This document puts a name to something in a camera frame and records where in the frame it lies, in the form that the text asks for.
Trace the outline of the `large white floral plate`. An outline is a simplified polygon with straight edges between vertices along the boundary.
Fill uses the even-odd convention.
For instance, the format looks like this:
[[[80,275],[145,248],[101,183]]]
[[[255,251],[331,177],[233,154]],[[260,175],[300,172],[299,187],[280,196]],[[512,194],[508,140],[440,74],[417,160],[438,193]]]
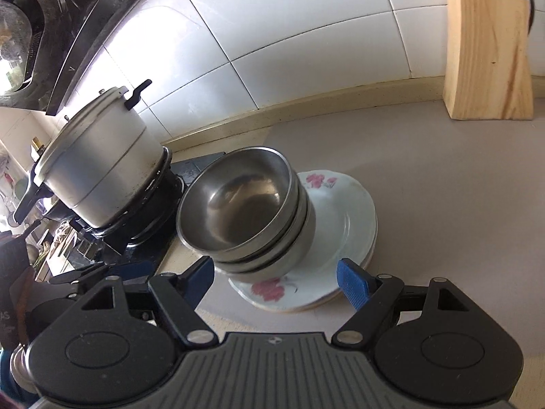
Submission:
[[[323,236],[324,230],[322,225],[316,228],[309,252],[284,276],[283,308],[304,306],[340,290],[336,268],[341,259],[351,259],[363,268],[370,263],[377,239],[377,221],[370,224],[347,224],[335,236]]]
[[[378,236],[374,201],[358,180],[330,170],[297,176],[316,215],[309,252],[282,277],[258,284],[229,282],[252,306],[270,312],[305,311],[335,298],[340,293],[336,280],[339,260],[348,258],[367,267]]]

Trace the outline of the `steel bowl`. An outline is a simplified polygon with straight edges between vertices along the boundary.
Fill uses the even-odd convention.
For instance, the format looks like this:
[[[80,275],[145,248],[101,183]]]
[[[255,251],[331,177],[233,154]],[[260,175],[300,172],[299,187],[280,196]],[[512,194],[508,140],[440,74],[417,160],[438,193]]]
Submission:
[[[297,233],[292,227],[257,258],[238,262],[214,262],[214,268],[230,279],[244,284],[256,284],[282,277],[292,270],[309,252],[316,228],[316,213],[309,198],[306,198],[306,216],[296,224]]]
[[[176,215],[183,244],[201,255],[233,261],[269,246],[291,223],[296,175],[279,151],[254,146],[207,166],[184,194]]]
[[[230,184],[207,207],[209,235],[202,252],[219,262],[257,258],[306,216],[305,189],[291,174],[288,189],[271,178],[250,179],[242,186]]]

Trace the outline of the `black gas stove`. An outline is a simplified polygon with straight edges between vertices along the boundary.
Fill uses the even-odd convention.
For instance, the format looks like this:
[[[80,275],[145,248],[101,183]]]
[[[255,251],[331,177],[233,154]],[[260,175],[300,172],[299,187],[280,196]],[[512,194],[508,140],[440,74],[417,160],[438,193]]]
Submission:
[[[51,273],[59,275],[99,262],[160,264],[174,238],[174,215],[183,194],[197,175],[222,156],[217,152],[173,163],[171,151],[165,149],[148,184],[103,227],[92,227],[56,198],[45,217],[66,229],[54,235],[46,260]]]

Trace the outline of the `large aluminium pot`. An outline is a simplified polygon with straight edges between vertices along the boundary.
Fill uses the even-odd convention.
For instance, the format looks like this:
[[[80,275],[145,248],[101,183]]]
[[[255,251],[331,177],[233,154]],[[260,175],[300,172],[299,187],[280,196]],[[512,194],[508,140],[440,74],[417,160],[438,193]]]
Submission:
[[[40,198],[55,195],[91,227],[110,225],[160,169],[164,148],[134,107],[151,85],[129,98],[112,87],[86,104],[35,162],[27,191],[13,213],[22,224]]]

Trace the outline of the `wooden knife block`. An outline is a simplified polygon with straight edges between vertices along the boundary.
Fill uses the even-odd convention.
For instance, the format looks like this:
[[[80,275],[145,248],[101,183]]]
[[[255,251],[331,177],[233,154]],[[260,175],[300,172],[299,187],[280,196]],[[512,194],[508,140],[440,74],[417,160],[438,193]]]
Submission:
[[[454,120],[531,120],[528,0],[447,0],[442,98]]]

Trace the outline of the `black range hood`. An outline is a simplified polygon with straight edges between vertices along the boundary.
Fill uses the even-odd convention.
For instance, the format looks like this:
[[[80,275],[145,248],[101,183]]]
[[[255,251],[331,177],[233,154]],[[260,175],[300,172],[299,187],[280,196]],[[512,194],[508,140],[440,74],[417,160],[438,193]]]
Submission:
[[[139,0],[1,0],[1,104],[56,115]]]

